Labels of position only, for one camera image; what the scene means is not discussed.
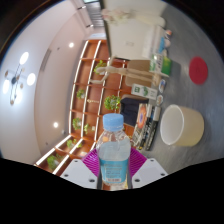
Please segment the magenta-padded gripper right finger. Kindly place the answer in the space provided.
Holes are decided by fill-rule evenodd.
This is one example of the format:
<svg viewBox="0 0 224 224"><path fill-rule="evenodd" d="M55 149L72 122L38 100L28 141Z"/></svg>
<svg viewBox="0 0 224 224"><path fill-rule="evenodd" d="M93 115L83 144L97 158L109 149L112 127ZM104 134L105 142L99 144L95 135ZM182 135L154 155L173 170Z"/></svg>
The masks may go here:
<svg viewBox="0 0 224 224"><path fill-rule="evenodd" d="M136 149L131 149L128 165L129 189L141 188L167 175L155 158L147 159Z"/></svg>

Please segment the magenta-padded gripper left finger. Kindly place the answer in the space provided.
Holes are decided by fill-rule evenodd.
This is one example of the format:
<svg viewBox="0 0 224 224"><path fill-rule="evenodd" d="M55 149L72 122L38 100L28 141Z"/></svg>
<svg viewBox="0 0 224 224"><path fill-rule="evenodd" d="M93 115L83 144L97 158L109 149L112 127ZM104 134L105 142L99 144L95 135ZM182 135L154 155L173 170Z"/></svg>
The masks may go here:
<svg viewBox="0 0 224 224"><path fill-rule="evenodd" d="M61 178L88 189L96 189L100 174L97 150L91 150L82 159L73 159Z"/></svg>

